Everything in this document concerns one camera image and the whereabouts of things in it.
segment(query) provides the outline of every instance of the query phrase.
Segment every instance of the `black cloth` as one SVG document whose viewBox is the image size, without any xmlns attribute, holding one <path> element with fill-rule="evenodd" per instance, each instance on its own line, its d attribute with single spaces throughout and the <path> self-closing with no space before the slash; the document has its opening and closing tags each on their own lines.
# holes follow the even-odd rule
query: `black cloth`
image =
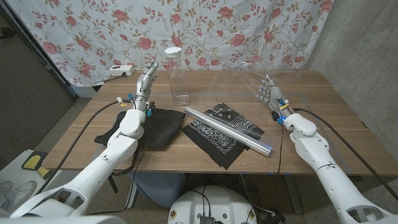
<svg viewBox="0 0 398 224">
<path fill-rule="evenodd" d="M 106 146 L 109 138 L 118 130 L 125 115 L 125 111 L 120 112 L 113 127 L 107 133 L 97 136 L 94 142 Z M 157 108 L 150 119 L 145 121 L 145 127 L 150 130 L 144 130 L 144 135 L 138 140 L 138 147 L 145 147 L 147 141 L 148 147 L 166 147 L 179 131 L 184 117 L 185 113 Z"/>
<path fill-rule="evenodd" d="M 216 105 L 212 110 L 205 111 L 205 114 L 257 140 L 264 133 L 262 129 L 224 103 Z M 182 131 L 196 145 L 209 154 L 220 167 L 225 169 L 230 167 L 245 148 L 235 139 L 227 137 L 225 134 L 198 120 L 194 120 L 185 126 Z"/>
</svg>

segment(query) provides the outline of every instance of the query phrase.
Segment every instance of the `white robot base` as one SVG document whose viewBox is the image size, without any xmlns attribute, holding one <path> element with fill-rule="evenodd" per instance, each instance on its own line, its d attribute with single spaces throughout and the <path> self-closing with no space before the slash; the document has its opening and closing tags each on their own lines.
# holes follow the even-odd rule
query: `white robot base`
<svg viewBox="0 0 398 224">
<path fill-rule="evenodd" d="M 256 214 L 251 204 L 240 194 L 226 187 L 209 185 L 198 187 L 194 191 L 188 191 L 174 202 L 170 209 L 168 224 L 207 223 L 205 219 L 220 221 L 221 223 L 257 223 Z M 205 205 L 205 217 L 203 216 L 203 204 Z"/>
</svg>

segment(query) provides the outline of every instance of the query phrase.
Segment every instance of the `power strip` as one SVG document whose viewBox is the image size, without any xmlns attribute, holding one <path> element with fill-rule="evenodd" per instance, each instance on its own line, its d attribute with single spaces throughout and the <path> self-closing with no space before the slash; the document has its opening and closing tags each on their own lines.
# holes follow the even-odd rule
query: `power strip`
<svg viewBox="0 0 398 224">
<path fill-rule="evenodd" d="M 111 75 L 115 77 L 121 76 L 123 72 L 126 72 L 126 76 L 132 76 L 135 69 L 132 65 L 113 65 L 109 71 L 111 71 Z"/>
</svg>

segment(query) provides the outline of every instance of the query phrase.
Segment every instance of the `blue connector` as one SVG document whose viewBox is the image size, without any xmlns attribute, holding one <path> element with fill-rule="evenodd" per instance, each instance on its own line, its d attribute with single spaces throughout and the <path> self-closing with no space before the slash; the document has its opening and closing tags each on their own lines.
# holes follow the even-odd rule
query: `blue connector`
<svg viewBox="0 0 398 224">
<path fill-rule="evenodd" d="M 278 118 L 276 121 L 277 121 L 278 124 L 280 124 L 280 125 L 282 125 L 282 124 L 284 123 L 284 121 L 282 120 L 282 118 Z"/>
<path fill-rule="evenodd" d="M 148 117 L 152 116 L 152 110 L 151 110 L 151 109 L 149 109 L 149 110 L 147 111 L 147 116 L 148 116 Z"/>
</svg>

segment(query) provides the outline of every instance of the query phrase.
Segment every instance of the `black strap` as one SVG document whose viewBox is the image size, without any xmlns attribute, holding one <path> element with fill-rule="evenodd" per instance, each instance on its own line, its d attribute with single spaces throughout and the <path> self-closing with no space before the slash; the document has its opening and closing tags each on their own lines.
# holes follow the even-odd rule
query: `black strap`
<svg viewBox="0 0 398 224">
<path fill-rule="evenodd" d="M 121 175 L 126 175 L 126 174 L 130 173 L 132 171 L 132 168 L 134 168 L 134 163 L 136 162 L 137 157 L 138 157 L 138 150 L 136 150 L 136 152 L 132 156 L 133 159 L 132 159 L 132 162 L 131 162 L 131 166 L 129 168 L 127 168 L 125 170 L 122 170 L 120 172 L 117 172 L 117 173 L 112 172 L 112 175 L 114 175 L 115 177 L 119 177 Z"/>
<path fill-rule="evenodd" d="M 115 184 L 115 182 L 114 182 L 114 180 L 113 180 L 112 175 L 109 175 L 108 181 L 109 181 L 109 183 L 111 184 L 114 193 L 117 194 L 117 193 L 119 192 L 119 189 L 118 189 L 118 187 L 116 186 L 116 184 Z"/>
</svg>

